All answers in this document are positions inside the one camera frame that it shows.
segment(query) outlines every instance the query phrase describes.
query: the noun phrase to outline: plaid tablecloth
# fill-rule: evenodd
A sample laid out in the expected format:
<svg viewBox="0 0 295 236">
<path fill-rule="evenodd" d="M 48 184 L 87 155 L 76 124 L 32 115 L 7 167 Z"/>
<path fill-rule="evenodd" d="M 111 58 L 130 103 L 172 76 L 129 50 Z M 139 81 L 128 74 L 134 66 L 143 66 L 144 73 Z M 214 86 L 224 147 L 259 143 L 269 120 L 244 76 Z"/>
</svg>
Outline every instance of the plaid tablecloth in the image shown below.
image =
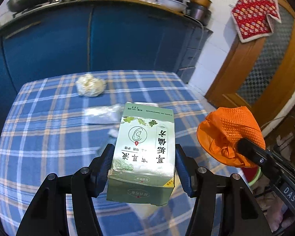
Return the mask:
<svg viewBox="0 0 295 236">
<path fill-rule="evenodd" d="M 108 142 L 110 124 L 83 123 L 83 108 L 116 103 L 154 102 L 173 109 L 176 143 L 199 165 L 220 175 L 240 173 L 211 158 L 199 145 L 196 129 L 206 111 L 174 73 L 158 71 L 95 72 L 107 81 L 103 94 L 80 97 L 79 74 L 25 84 L 6 119 L 0 140 L 0 217 L 8 235 L 15 235 L 35 192 L 49 173 L 64 176 L 88 166 Z M 216 209 L 220 207 L 217 200 Z M 194 206 L 178 185 L 166 206 L 145 217 L 127 203 L 106 201 L 106 190 L 93 199 L 104 235 L 185 235 Z M 70 235 L 76 235 L 71 195 L 67 195 Z M 218 218 L 214 233 L 218 232 Z"/>
</svg>

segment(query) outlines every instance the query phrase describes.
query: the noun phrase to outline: drawer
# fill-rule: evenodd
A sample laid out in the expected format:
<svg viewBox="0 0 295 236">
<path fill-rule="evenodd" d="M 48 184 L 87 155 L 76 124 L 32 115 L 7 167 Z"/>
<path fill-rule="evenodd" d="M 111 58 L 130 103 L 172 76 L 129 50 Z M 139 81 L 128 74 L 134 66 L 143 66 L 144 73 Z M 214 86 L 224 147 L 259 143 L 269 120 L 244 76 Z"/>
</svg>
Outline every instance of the drawer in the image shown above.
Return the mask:
<svg viewBox="0 0 295 236">
<path fill-rule="evenodd" d="M 188 83 L 189 80 L 191 79 L 192 74 L 194 73 L 194 70 L 196 68 L 193 67 L 188 67 L 188 68 L 181 68 L 178 70 L 177 75 L 180 77 L 180 79 L 184 82 L 184 83 Z"/>
<path fill-rule="evenodd" d="M 201 36 L 202 36 L 202 28 L 195 28 L 194 33 L 192 34 L 189 44 L 188 44 L 188 48 L 191 49 L 199 49 L 201 50 L 206 42 L 206 40 L 208 39 L 208 37 L 212 34 L 213 32 L 207 28 L 204 29 L 204 33 L 203 33 L 203 38 L 201 40 Z"/>
<path fill-rule="evenodd" d="M 187 48 L 179 68 L 195 66 L 200 56 L 200 53 L 200 50 Z"/>
</svg>

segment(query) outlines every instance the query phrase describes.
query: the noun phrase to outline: wooden door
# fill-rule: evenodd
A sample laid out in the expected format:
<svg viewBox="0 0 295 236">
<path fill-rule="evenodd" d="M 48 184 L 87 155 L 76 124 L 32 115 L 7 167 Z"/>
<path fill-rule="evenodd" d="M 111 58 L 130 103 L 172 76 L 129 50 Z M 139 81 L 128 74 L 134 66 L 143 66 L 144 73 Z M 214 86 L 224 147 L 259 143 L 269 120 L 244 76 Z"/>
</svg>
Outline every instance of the wooden door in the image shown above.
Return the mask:
<svg viewBox="0 0 295 236">
<path fill-rule="evenodd" d="M 236 37 L 205 95 L 216 107 L 247 106 L 260 126 L 275 118 L 295 91 L 295 12 L 278 0 L 282 24 L 248 43 Z"/>
</svg>

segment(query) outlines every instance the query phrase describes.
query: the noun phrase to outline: plastic bag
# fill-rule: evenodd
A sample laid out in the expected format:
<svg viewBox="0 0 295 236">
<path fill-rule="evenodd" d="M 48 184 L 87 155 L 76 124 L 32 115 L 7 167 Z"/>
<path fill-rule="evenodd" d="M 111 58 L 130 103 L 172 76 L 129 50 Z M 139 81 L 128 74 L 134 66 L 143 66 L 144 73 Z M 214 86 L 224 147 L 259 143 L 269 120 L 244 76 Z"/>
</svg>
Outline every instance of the plastic bag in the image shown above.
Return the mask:
<svg viewBox="0 0 295 236">
<path fill-rule="evenodd" d="M 76 81 L 76 88 L 80 96 L 96 97 L 106 88 L 106 82 L 100 78 L 94 78 L 92 74 L 85 74 Z"/>
<path fill-rule="evenodd" d="M 96 106 L 84 109 L 84 122 L 89 124 L 114 124 L 121 121 L 121 105 Z"/>
</svg>

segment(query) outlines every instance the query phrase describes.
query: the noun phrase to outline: green medicine box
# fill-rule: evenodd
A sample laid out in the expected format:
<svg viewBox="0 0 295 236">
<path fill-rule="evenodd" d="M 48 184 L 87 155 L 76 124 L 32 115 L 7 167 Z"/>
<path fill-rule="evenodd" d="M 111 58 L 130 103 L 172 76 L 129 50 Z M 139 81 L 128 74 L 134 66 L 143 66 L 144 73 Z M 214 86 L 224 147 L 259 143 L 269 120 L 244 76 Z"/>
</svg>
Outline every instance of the green medicine box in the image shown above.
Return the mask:
<svg viewBox="0 0 295 236">
<path fill-rule="evenodd" d="M 126 103 L 108 174 L 107 200 L 165 205 L 174 177 L 173 110 Z"/>
</svg>

